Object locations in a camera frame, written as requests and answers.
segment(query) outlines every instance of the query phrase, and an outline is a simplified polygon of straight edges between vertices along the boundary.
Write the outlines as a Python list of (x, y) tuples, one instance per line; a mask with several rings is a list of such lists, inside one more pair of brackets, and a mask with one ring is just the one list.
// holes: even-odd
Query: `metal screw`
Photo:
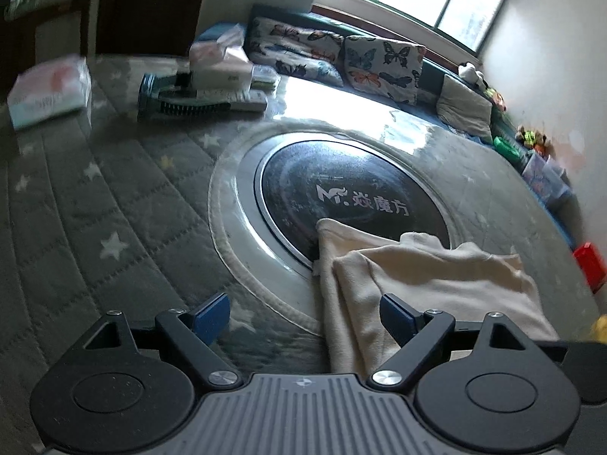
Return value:
[(233, 371), (213, 371), (209, 375), (209, 382), (212, 384), (235, 384), (238, 381), (238, 375)]
[(390, 369), (383, 369), (381, 371), (376, 371), (371, 376), (371, 379), (375, 381), (377, 384), (382, 384), (384, 386), (391, 386), (393, 384), (399, 384), (403, 381), (403, 376)]

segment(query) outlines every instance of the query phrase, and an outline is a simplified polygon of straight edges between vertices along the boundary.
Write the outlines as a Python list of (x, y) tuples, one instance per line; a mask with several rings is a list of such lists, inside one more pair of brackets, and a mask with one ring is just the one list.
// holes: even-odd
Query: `beige cloth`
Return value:
[(420, 233), (405, 233), (397, 243), (331, 219), (321, 219), (316, 228), (335, 373), (369, 375), (399, 349), (379, 320), (386, 293), (419, 311), (438, 308), (467, 322), (501, 311), (532, 339), (558, 339), (518, 255), (491, 255), (474, 243), (447, 250), (438, 238)]

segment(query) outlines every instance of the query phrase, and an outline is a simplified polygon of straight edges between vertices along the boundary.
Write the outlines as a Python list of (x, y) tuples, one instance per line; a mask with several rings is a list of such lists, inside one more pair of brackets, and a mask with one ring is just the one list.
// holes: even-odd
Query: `stuffed toy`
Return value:
[(504, 101), (504, 98), (499, 92), (497, 92), (497, 90), (492, 87), (488, 87), (488, 89), (485, 90), (485, 97), (493, 103), (493, 105), (498, 109), (498, 111), (502, 113), (506, 112), (506, 103)]
[(489, 85), (485, 82), (483, 72), (478, 71), (472, 63), (462, 63), (458, 66), (459, 78), (473, 88), (485, 92)]
[(607, 344), (607, 315), (601, 316), (593, 325), (593, 339)]
[(550, 140), (539, 130), (527, 131), (520, 125), (514, 138), (526, 148), (535, 150), (544, 159), (547, 158), (546, 149), (550, 146)]

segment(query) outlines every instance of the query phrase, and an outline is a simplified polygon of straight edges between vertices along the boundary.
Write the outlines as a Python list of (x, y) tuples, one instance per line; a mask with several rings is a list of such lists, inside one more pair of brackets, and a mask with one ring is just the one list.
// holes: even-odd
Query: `brown wooden door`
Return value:
[(201, 0), (99, 0), (97, 53), (185, 55)]

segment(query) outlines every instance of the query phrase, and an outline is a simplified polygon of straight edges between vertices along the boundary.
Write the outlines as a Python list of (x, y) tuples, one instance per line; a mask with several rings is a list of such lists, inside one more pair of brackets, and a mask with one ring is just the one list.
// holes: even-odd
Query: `gray ribbed panel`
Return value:
[[(427, 433), (398, 395), (354, 375), (253, 376), (208, 395), (177, 436), (142, 455), (460, 455)], [(48, 455), (59, 455), (51, 451)], [(552, 450), (547, 455), (563, 455)]]

